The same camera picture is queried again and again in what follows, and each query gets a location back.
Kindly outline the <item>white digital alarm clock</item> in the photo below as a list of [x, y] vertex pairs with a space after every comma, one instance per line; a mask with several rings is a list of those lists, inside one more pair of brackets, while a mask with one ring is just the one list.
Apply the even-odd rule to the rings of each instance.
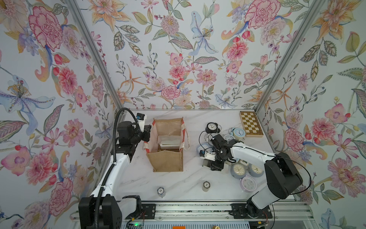
[[179, 145], [181, 137], [179, 135], [159, 135], [158, 144], [160, 145]]

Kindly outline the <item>grey rectangular mirror clock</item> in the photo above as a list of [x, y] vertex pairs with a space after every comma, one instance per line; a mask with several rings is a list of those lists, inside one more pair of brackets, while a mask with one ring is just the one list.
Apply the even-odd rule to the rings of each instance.
[[159, 144], [161, 150], [180, 150], [180, 144]]

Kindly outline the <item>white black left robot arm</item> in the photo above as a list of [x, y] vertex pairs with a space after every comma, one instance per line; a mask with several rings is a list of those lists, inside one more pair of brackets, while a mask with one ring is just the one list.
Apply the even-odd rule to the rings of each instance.
[[151, 126], [145, 122], [144, 114], [133, 114], [128, 108], [123, 107], [117, 112], [112, 128], [109, 167], [91, 195], [82, 198], [78, 205], [82, 229], [120, 229], [124, 220], [131, 223], [142, 217], [140, 196], [118, 199], [115, 194], [138, 144], [150, 139]]

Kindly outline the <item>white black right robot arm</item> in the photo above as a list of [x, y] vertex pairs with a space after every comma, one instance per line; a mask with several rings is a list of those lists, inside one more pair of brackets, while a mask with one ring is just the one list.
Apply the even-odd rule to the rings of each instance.
[[221, 171], [226, 161], [239, 159], [264, 172], [266, 186], [246, 201], [245, 211], [251, 217], [278, 200], [294, 195], [295, 190], [303, 184], [295, 161], [286, 153], [267, 153], [236, 139], [226, 141], [221, 135], [212, 137], [210, 142], [213, 146], [201, 150], [199, 155], [207, 161], [212, 171]]

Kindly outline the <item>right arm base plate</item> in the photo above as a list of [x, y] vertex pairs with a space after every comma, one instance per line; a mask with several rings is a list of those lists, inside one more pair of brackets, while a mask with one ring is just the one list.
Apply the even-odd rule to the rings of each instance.
[[255, 206], [248, 205], [247, 203], [234, 203], [231, 204], [231, 210], [229, 214], [234, 219], [272, 219], [273, 215], [269, 206], [260, 210]]

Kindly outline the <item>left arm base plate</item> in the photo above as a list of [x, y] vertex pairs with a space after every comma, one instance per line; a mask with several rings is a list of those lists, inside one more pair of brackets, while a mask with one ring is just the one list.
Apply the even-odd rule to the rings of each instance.
[[155, 219], [156, 204], [143, 203], [137, 210], [130, 214], [123, 214], [125, 220], [130, 219]]

